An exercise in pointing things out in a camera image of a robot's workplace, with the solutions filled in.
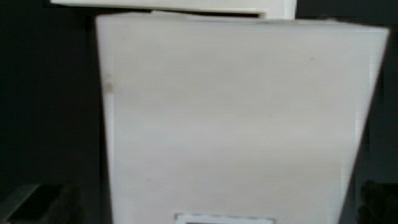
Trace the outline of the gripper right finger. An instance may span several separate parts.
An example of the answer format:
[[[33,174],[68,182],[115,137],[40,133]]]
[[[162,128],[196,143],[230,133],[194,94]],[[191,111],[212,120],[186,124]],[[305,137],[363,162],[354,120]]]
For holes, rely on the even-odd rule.
[[[367,181],[361,202],[358,224],[398,224],[398,183]]]

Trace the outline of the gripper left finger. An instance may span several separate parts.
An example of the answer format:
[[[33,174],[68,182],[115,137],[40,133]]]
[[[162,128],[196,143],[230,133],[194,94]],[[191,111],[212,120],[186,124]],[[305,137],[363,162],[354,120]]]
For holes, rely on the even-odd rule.
[[[22,185],[0,202],[0,224],[84,224],[79,186]]]

